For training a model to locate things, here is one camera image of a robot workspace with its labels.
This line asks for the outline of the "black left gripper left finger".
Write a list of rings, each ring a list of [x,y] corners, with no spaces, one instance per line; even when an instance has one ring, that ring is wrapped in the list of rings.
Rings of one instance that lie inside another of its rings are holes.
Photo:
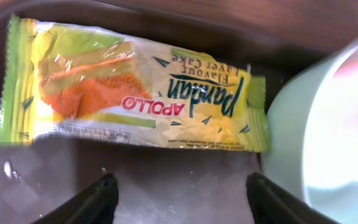
[[[105,174],[34,224],[112,224],[118,201],[117,179]]]

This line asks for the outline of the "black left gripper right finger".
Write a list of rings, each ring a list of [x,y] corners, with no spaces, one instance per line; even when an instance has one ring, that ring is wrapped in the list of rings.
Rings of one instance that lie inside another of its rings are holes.
[[[337,224],[258,172],[247,176],[246,194],[255,224]]]

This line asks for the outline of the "green yellow snack wrapper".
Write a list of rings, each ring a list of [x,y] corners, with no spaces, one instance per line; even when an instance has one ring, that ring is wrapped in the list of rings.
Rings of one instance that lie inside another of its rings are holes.
[[[12,16],[0,144],[58,134],[264,152],[266,81],[201,52],[100,27]]]

